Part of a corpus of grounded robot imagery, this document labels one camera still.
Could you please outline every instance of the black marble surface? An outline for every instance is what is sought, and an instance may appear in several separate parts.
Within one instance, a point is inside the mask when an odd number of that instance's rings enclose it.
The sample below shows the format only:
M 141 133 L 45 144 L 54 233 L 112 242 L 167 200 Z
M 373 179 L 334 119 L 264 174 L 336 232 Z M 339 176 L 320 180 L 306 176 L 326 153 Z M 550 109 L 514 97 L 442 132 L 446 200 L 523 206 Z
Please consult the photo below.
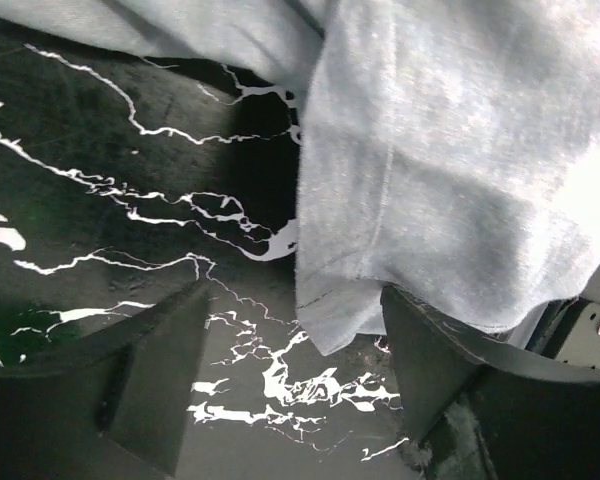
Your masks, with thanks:
M 418 478 L 378 339 L 322 357 L 294 320 L 298 143 L 292 98 L 248 72 L 0 22 L 0 361 L 206 277 L 178 478 Z

